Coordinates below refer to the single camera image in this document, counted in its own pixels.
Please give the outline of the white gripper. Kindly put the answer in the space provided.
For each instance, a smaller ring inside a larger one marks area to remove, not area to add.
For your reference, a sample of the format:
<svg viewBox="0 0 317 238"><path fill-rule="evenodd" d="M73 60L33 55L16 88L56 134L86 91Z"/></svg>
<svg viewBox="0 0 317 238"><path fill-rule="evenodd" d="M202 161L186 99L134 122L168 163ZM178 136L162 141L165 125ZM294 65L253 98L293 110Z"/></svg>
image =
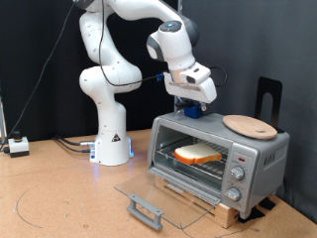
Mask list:
<svg viewBox="0 0 317 238"><path fill-rule="evenodd" d="M165 72L163 75L166 91L170 95L204 102L201 103L203 112L207 110L206 103L211 103L217 97L215 84L210 77L201 83L190 85L189 83L173 82L169 73Z"/></svg>

